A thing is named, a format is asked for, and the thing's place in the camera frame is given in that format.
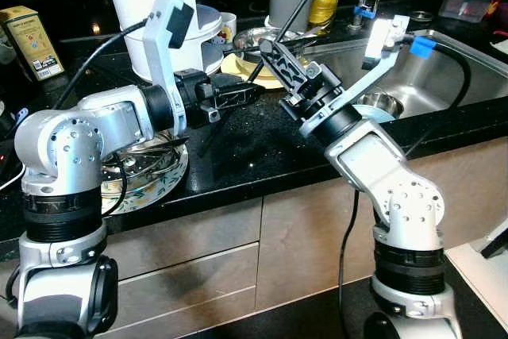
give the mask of faucet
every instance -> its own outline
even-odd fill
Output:
[[[354,9],[354,16],[352,23],[348,25],[348,28],[352,31],[358,31],[362,28],[363,17],[374,18],[378,8],[379,0],[375,0],[373,6],[367,5],[367,0],[358,0],[358,4]]]

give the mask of stainless steel sink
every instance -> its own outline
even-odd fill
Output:
[[[460,106],[508,95],[508,65],[457,40],[433,30],[417,34],[446,44],[466,57],[471,67],[471,85]],[[342,79],[344,88],[365,75],[361,69],[367,39],[318,45],[305,50],[309,61],[327,64]],[[407,47],[398,55],[396,65],[375,85],[403,105],[400,118],[443,110],[455,99],[463,82],[460,65],[452,58],[433,52],[423,60]]]

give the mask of white cable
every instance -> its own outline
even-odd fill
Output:
[[[17,174],[16,176],[14,176],[11,180],[9,180],[7,183],[3,184],[1,187],[0,187],[0,191],[2,191],[3,189],[7,188],[9,185],[11,185],[12,183],[14,183],[16,180],[18,180],[19,178],[21,178],[23,176],[23,174],[25,173],[25,170],[26,170],[26,166],[23,164],[23,167],[21,167],[21,171],[19,171],[19,174]]]

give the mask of robotic arm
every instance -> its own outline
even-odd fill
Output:
[[[77,107],[44,110],[20,125],[15,148],[26,232],[19,239],[18,337],[84,338],[106,331],[117,313],[117,264],[101,255],[101,159],[186,128],[167,47],[178,48],[193,10],[157,0],[144,39],[154,86],[93,94]]]
[[[261,56],[286,88],[280,103],[301,123],[300,133],[313,134],[326,147],[328,161],[374,205],[371,288],[387,316],[372,315],[366,337],[461,339],[437,230],[445,211],[443,197],[405,165],[400,147],[387,133],[351,105],[394,66],[408,21],[375,22],[364,60],[372,70],[347,91],[325,65],[312,62],[304,69],[281,44],[263,41]]]

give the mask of cabinet drawer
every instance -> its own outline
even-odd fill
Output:
[[[258,247],[245,245],[121,281],[114,328],[254,287]]]
[[[256,287],[247,287],[208,302],[161,314],[153,319],[119,329],[112,329],[98,335],[97,338],[171,339],[181,337],[250,314],[254,311],[255,297]]]
[[[260,219],[257,198],[114,234],[105,254],[126,279],[258,241]]]

